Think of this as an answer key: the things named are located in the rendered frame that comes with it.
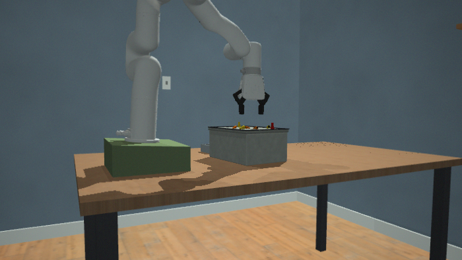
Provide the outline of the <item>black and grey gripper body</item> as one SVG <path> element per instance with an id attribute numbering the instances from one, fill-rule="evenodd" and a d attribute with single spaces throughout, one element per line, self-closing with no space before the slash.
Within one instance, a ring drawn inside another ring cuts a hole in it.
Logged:
<path id="1" fill-rule="evenodd" d="M 240 81 L 240 98 L 246 100 L 263 100 L 265 98 L 265 87 L 263 77 L 258 74 L 246 74 Z"/>

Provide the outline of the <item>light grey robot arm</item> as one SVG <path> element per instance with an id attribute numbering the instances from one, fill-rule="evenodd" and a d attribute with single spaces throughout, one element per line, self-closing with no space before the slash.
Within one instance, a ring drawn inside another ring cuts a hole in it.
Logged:
<path id="1" fill-rule="evenodd" d="M 125 136 L 128 142 L 160 142 L 156 139 L 156 118 L 161 66 L 150 52 L 159 45 L 160 7 L 169 1 L 137 0 L 135 30 L 127 38 L 125 53 L 126 74 L 133 81 L 130 128 L 116 131 L 117 136 Z M 183 2 L 204 29 L 221 35 L 228 42 L 223 50 L 227 59 L 243 60 L 243 69 L 240 69 L 243 75 L 261 74 L 260 43 L 249 42 L 240 28 L 222 16 L 210 0 Z"/>

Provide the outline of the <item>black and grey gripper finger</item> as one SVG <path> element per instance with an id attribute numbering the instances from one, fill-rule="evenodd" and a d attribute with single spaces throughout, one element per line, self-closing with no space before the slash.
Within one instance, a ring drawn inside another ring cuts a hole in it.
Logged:
<path id="1" fill-rule="evenodd" d="M 259 109 L 258 109 L 258 114 L 263 115 L 264 112 L 264 105 L 268 101 L 269 95 L 265 92 L 265 99 L 264 100 L 257 100 L 259 102 Z"/>
<path id="2" fill-rule="evenodd" d="M 239 99 L 239 98 L 238 98 L 238 95 L 239 95 L 240 93 L 242 93 L 242 89 L 240 89 L 239 91 L 235 92 L 235 93 L 233 94 L 233 97 L 234 97 L 235 101 L 236 101 L 236 102 L 238 103 L 238 105 L 239 105 L 239 113 L 240 113 L 240 114 L 244 114 L 244 105 L 243 105 L 243 103 L 245 102 L 246 99 L 243 98 L 243 97 L 241 97 L 241 98 Z"/>

